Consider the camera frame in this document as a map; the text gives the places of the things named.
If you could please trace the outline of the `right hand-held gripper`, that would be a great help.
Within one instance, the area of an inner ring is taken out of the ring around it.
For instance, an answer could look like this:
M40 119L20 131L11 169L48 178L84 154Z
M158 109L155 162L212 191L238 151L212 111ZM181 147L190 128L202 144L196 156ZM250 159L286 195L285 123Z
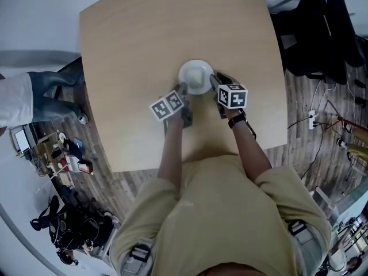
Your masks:
M225 119L225 108L238 110L244 114L247 106L248 90L233 77L222 72L211 74L210 83L215 92L214 100L221 119Z

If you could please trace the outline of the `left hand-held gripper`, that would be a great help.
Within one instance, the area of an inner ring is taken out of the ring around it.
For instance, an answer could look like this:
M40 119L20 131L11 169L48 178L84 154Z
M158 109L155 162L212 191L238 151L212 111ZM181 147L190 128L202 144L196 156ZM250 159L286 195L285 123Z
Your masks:
M179 84L178 90L169 92L164 97L159 98L149 106L150 111L160 122L165 122L176 113L181 113L184 120L184 127L190 127L193 124L193 113L189 109L187 101L187 83Z

